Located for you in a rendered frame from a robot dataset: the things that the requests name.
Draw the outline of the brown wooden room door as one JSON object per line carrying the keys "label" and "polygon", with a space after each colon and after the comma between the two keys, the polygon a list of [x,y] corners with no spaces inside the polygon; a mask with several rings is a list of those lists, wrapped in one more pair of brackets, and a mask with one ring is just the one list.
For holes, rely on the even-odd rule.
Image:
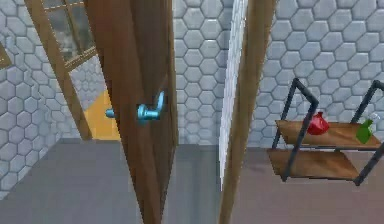
{"label": "brown wooden room door", "polygon": [[[162,224],[178,144],[172,0],[85,0],[143,224]],[[159,120],[140,122],[137,108]]]}

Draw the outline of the red vase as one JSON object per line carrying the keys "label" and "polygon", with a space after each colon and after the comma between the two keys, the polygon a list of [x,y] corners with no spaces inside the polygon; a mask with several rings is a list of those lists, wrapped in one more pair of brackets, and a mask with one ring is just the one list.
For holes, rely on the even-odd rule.
{"label": "red vase", "polygon": [[329,129],[328,122],[323,118],[323,113],[318,112],[309,123],[307,133],[310,135],[322,135]]}

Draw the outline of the wood framed window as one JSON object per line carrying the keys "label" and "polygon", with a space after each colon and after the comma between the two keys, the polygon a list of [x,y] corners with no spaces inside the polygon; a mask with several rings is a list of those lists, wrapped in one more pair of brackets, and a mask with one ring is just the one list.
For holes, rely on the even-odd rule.
{"label": "wood framed window", "polygon": [[85,0],[25,0],[79,137],[92,138],[86,110],[97,98],[101,68]]}

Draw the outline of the green bottle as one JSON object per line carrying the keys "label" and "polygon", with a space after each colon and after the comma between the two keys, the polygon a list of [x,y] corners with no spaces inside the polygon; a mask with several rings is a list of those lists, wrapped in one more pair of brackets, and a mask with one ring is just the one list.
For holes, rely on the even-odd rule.
{"label": "green bottle", "polygon": [[356,131],[357,140],[366,144],[373,136],[374,126],[381,120],[381,117],[377,113],[371,113],[369,115],[362,116],[358,119],[358,129]]}

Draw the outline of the wood shelf with black frame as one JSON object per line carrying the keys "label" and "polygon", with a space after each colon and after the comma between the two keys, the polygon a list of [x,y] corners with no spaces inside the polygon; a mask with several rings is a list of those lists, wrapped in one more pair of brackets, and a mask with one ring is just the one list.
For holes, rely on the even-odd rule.
{"label": "wood shelf with black frame", "polygon": [[[354,182],[357,186],[361,185],[384,156],[384,142],[375,136],[370,136],[365,143],[357,138],[357,134],[361,131],[358,120],[378,89],[384,91],[384,83],[375,80],[350,122],[331,122],[325,133],[311,135],[308,129],[310,122],[314,120],[319,101],[299,79],[295,78],[283,114],[276,121],[275,143],[267,150],[275,174],[282,180],[287,180],[289,177],[346,180]],[[310,102],[308,112],[302,121],[291,121],[287,118],[296,91],[300,91]],[[284,140],[290,147],[279,149],[276,144],[279,140]],[[344,154],[346,150],[371,151],[373,156],[362,170],[357,170]]]}

